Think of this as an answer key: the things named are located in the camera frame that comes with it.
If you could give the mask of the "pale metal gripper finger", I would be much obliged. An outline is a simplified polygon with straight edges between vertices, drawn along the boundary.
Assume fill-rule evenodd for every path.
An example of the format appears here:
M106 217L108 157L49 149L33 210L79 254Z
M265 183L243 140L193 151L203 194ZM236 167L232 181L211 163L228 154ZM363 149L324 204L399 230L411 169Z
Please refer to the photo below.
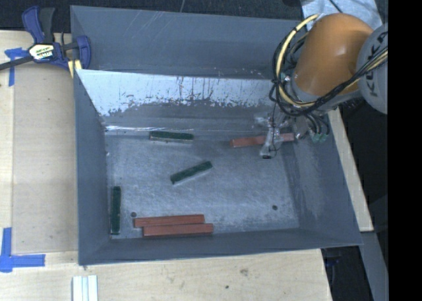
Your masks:
M280 130L278 128L270 128L266 135L265 142L260 149L259 155L263 159L272 159L276 156L278 148L284 141Z
M283 113L257 113L254 115L255 128L281 128L290 127L288 117Z

